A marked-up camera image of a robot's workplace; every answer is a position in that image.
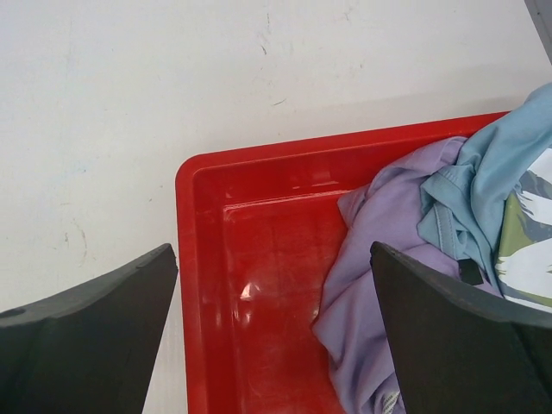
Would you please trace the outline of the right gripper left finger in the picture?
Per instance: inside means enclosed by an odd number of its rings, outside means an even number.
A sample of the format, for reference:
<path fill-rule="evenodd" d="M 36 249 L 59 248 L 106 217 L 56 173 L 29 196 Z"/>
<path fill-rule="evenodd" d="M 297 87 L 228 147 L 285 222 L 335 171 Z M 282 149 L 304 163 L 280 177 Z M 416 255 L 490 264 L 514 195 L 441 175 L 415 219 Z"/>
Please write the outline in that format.
<path fill-rule="evenodd" d="M 1 314 L 3 413 L 140 413 L 177 280 L 170 244 Z"/>

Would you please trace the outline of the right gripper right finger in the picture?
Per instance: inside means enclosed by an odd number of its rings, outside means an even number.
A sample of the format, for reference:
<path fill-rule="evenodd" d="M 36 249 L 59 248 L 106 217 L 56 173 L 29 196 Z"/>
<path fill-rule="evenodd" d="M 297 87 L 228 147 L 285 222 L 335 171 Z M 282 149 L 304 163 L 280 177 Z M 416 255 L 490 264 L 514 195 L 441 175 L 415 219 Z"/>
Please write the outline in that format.
<path fill-rule="evenodd" d="M 473 260 L 453 279 L 382 242 L 379 307 L 409 413 L 549 413 L 551 315 L 482 291 Z"/>

